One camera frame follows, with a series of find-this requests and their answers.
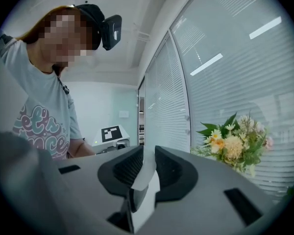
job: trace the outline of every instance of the graphic t-shirt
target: graphic t-shirt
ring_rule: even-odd
[[[1,58],[28,94],[13,133],[48,150],[53,159],[66,159],[70,139],[82,138],[70,94],[65,94],[55,72],[44,74],[31,64],[23,41],[13,43]]]

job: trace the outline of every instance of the pink flower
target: pink flower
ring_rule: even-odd
[[[272,147],[273,147],[273,139],[272,139],[272,137],[266,138],[264,146],[265,146],[265,148],[267,150],[272,150]]]

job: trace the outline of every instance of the woman's neck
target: woman's neck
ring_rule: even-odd
[[[33,66],[39,69],[43,73],[52,73],[52,63],[48,63],[43,59],[41,49],[39,47],[38,41],[26,45],[27,54],[30,62]]]

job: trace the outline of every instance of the black cap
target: black cap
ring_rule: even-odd
[[[104,21],[104,14],[95,4],[81,4],[75,6],[93,27],[93,50],[98,49],[101,42],[100,25]]]

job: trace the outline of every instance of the person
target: person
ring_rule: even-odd
[[[98,6],[60,6],[43,16],[26,34],[13,39],[0,31],[0,57],[28,99],[12,133],[55,160],[94,155],[82,138],[69,90],[60,80],[74,58],[96,50],[101,42]]]

